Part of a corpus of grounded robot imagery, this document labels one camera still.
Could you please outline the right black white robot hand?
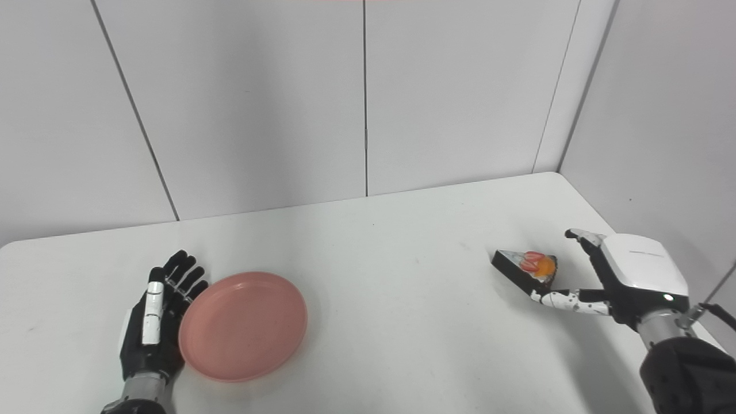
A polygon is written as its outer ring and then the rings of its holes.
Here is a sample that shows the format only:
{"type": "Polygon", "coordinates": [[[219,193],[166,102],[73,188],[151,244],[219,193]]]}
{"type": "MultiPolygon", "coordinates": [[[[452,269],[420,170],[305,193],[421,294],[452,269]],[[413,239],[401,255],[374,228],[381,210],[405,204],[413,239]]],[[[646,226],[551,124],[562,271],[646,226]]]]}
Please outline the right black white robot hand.
{"type": "Polygon", "coordinates": [[[611,316],[616,323],[638,330],[646,317],[684,313],[691,306],[688,284],[666,248],[654,239],[634,234],[608,236],[571,228],[591,262],[601,289],[532,289],[530,299],[550,308],[611,316]]]}

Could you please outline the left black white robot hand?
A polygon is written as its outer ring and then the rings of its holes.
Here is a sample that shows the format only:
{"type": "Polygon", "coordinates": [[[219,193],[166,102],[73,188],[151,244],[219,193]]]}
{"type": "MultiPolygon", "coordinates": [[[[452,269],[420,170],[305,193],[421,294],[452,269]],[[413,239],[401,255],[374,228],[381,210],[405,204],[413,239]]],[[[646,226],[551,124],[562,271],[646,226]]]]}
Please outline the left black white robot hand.
{"type": "Polygon", "coordinates": [[[207,289],[205,270],[186,251],[153,267],[129,315],[119,359],[122,378],[154,373],[169,381],[184,367],[179,330],[187,309],[207,289]]]}

